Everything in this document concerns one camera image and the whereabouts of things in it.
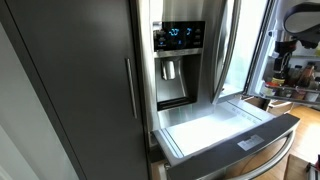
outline ice dispenser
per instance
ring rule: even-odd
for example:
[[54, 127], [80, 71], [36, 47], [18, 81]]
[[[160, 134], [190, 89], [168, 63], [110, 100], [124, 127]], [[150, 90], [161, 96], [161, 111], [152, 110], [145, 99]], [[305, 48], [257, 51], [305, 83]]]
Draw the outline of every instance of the ice dispenser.
[[154, 22], [158, 111], [197, 101], [204, 21]]

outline refrigerator door handle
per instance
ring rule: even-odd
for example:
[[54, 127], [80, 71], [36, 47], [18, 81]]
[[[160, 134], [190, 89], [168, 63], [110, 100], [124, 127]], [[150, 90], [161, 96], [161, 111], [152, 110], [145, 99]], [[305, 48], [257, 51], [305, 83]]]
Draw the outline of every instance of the refrigerator door handle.
[[239, 17], [240, 17], [240, 9], [241, 9], [241, 0], [235, 0], [232, 11], [232, 21], [231, 21], [231, 29], [230, 29], [230, 37], [227, 47], [227, 52], [224, 58], [224, 65], [221, 72], [220, 79], [218, 81], [217, 88], [214, 90], [213, 98], [211, 103], [216, 104], [219, 99], [220, 92], [223, 88], [224, 81], [226, 80], [227, 73], [229, 70], [229, 66], [231, 63], [232, 53], [235, 45], [235, 39], [238, 29]]
[[290, 150], [290, 147], [293, 144], [293, 140], [294, 140], [294, 136], [295, 136], [295, 131], [292, 131], [291, 133], [289, 133], [287, 136], [285, 136], [287, 138], [286, 142], [284, 143], [284, 145], [281, 147], [281, 149], [271, 158], [269, 159], [266, 163], [264, 163], [263, 165], [257, 167], [256, 169], [242, 174], [240, 176], [234, 177], [234, 178], [230, 178], [228, 180], [243, 180], [243, 179], [253, 179], [259, 175], [261, 175], [262, 173], [268, 171], [269, 169], [271, 169], [273, 166], [275, 166], [278, 162], [280, 162], [280, 160], [288, 153], [288, 151]]

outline dispenser drip tray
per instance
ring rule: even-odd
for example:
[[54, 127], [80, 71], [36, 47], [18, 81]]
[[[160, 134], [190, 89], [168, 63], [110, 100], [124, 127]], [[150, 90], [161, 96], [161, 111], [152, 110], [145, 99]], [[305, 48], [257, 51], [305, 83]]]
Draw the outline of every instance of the dispenser drip tray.
[[177, 99], [170, 99], [167, 101], [161, 101], [158, 102], [158, 111], [165, 110], [165, 109], [170, 109], [186, 104], [191, 104], [196, 102], [196, 98], [190, 98], [190, 97], [182, 97], [182, 98], [177, 98]]

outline cabinet door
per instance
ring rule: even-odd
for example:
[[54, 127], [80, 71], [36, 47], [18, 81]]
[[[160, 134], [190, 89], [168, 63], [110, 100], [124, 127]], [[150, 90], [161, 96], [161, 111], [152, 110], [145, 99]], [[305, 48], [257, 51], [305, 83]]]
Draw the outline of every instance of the cabinet door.
[[129, 1], [7, 5], [86, 178], [147, 179]]

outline freezer drawer handle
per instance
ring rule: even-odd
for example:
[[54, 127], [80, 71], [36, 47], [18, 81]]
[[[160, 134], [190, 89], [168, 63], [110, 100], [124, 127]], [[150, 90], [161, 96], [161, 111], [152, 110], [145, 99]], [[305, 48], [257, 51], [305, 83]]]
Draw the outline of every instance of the freezer drawer handle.
[[262, 173], [268, 171], [269, 169], [271, 169], [288, 153], [288, 151], [290, 150], [290, 147], [293, 143], [294, 135], [295, 135], [295, 131], [292, 131], [287, 136], [285, 136], [285, 137], [287, 137], [285, 144], [281, 147], [281, 149], [277, 152], [277, 154], [275, 154], [271, 159], [269, 159], [269, 161], [267, 161], [266, 163], [264, 163], [260, 167], [254, 169], [246, 174], [242, 174], [241, 176], [230, 178], [228, 180], [253, 179], [253, 178], [261, 175]]

